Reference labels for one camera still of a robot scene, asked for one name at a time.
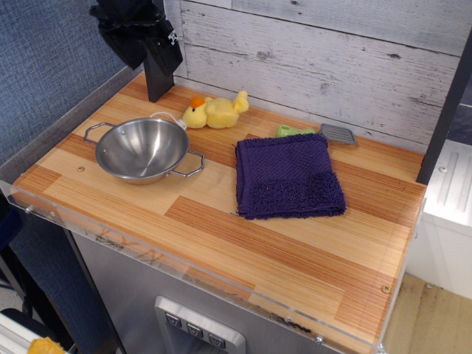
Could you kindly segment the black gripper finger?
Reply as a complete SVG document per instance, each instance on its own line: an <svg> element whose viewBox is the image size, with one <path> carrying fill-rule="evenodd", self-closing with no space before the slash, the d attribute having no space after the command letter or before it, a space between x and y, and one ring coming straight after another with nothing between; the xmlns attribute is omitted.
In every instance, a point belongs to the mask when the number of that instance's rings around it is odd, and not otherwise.
<svg viewBox="0 0 472 354"><path fill-rule="evenodd" d="M140 66L146 58L147 53L140 40L123 28L99 25L99 32L118 57L132 69Z"/></svg>
<svg viewBox="0 0 472 354"><path fill-rule="evenodd" d="M168 20L149 27L145 45L165 76L172 75L183 61L178 36Z"/></svg>

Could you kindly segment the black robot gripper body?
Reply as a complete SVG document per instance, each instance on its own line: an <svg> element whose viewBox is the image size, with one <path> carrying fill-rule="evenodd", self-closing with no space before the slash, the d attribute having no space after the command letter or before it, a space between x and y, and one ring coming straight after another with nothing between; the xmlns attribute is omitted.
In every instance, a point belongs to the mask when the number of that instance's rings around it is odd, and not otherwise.
<svg viewBox="0 0 472 354"><path fill-rule="evenodd" d="M173 39L173 27L153 1L97 1L89 10L104 36Z"/></svg>

